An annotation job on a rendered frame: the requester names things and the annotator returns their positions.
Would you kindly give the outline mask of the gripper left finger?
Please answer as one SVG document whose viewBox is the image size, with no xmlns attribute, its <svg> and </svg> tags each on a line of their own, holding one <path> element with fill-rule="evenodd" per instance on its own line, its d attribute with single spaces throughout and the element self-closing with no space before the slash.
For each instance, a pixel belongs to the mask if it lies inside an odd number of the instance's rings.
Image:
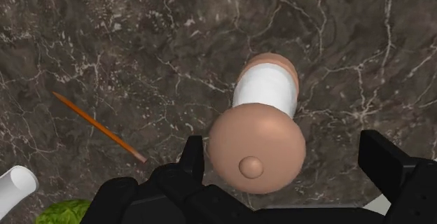
<svg viewBox="0 0 437 224">
<path fill-rule="evenodd" d="M 80 224 L 254 224 L 254 212 L 216 185 L 203 185 L 201 136 L 190 136 L 177 163 L 106 181 Z"/>
</svg>

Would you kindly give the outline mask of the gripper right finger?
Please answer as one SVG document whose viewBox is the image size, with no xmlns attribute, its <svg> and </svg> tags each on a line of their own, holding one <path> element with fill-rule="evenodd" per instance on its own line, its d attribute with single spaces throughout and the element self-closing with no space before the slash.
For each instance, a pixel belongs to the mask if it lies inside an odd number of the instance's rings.
<svg viewBox="0 0 437 224">
<path fill-rule="evenodd" d="M 411 157 L 376 130 L 360 133 L 358 164 L 391 203 L 381 224 L 437 224 L 437 162 Z"/>
</svg>

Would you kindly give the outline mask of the orange pencil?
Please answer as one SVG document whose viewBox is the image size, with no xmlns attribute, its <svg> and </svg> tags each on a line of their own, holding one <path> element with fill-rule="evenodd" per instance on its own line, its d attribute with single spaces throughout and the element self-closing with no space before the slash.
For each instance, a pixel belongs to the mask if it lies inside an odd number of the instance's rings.
<svg viewBox="0 0 437 224">
<path fill-rule="evenodd" d="M 124 148 L 126 151 L 131 153 L 133 156 L 136 157 L 141 163 L 145 163 L 147 159 L 139 153 L 136 149 L 134 149 L 131 145 L 124 142 L 120 137 L 115 135 L 113 132 L 111 132 L 109 129 L 107 129 L 105 126 L 97 122 L 94 118 L 89 116 L 86 112 L 81 110 L 77 105 L 69 101 L 66 97 L 62 96 L 61 94 L 58 94 L 56 92 L 53 92 L 53 94 L 66 106 L 68 106 L 71 110 L 73 110 L 75 113 L 77 113 L 80 117 L 85 119 L 87 122 L 89 122 L 92 126 L 97 128 L 100 132 L 105 134 L 107 137 L 115 141 L 119 146 Z"/>
</svg>

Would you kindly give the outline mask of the tan and white pepper mill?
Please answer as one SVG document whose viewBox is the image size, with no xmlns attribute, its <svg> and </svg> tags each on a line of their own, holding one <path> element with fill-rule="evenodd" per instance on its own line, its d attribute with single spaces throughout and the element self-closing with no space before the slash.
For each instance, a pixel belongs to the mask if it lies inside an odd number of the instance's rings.
<svg viewBox="0 0 437 224">
<path fill-rule="evenodd" d="M 293 117 L 298 74 L 274 53 L 249 60 L 233 92 L 233 105 L 214 122 L 207 152 L 214 171 L 233 188 L 267 194 L 300 173 L 305 138 Z"/>
</svg>

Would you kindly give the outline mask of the green lettuce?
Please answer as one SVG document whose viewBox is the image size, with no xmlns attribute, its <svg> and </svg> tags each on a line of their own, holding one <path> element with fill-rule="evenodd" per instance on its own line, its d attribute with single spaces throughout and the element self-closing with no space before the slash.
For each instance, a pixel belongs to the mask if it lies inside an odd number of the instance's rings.
<svg viewBox="0 0 437 224">
<path fill-rule="evenodd" d="M 54 203 L 36 218 L 35 224 L 80 224 L 89 206 L 86 199 Z"/>
</svg>

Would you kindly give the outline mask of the white cylinder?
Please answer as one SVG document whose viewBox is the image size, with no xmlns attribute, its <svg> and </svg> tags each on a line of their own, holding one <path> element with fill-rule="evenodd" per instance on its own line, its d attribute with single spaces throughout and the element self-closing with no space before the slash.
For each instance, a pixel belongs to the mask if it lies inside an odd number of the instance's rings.
<svg viewBox="0 0 437 224">
<path fill-rule="evenodd" d="M 34 173 L 21 165 L 11 167 L 0 176 L 0 221 L 38 188 L 39 181 Z"/>
</svg>

